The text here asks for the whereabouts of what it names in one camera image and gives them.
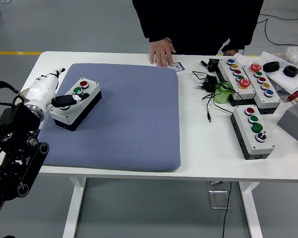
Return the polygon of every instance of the blue button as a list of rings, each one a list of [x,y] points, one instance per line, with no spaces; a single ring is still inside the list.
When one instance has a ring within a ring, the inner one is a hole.
[[[274,92],[272,90],[266,90],[266,93],[269,94],[269,95],[273,95]]]
[[[229,59],[229,60],[227,60],[227,63],[228,63],[228,64],[233,64],[233,63],[235,63],[235,60],[233,60],[233,59]]]

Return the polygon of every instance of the person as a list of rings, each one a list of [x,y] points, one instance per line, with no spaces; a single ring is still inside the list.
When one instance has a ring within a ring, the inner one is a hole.
[[[150,62],[173,66],[172,54],[233,56],[251,43],[263,0],[133,0]]]

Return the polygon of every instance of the hand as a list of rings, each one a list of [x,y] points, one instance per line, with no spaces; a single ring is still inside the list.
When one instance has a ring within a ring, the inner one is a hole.
[[[234,56],[238,52],[238,49],[225,51],[223,56]]]
[[[169,38],[165,38],[160,41],[150,42],[150,63],[153,63],[153,58],[155,54],[157,66],[167,67],[168,58],[170,66],[173,67],[173,59],[171,52],[176,53],[172,45],[172,42]]]

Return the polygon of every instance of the table leg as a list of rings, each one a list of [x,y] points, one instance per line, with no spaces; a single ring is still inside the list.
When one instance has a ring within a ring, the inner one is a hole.
[[[80,205],[83,199],[84,188],[86,183],[86,178],[70,177],[70,180],[74,184],[74,191],[73,191],[72,200],[69,208],[68,218],[65,224],[63,238],[75,237]]]
[[[259,182],[239,182],[239,188],[243,198],[249,232],[252,238],[263,238],[252,194],[252,190],[256,188],[258,184]]]

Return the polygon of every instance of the robotic arm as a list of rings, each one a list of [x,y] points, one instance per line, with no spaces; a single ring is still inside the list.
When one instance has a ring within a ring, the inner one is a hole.
[[[5,152],[0,165],[0,207],[4,201],[25,197],[49,152],[49,145],[37,139],[40,123],[49,106],[65,107],[84,100],[89,94],[56,97],[59,75],[65,69],[41,75],[24,97],[11,85],[0,81],[0,89],[9,88],[17,96],[0,117],[0,153]],[[17,98],[21,103],[15,104]]]

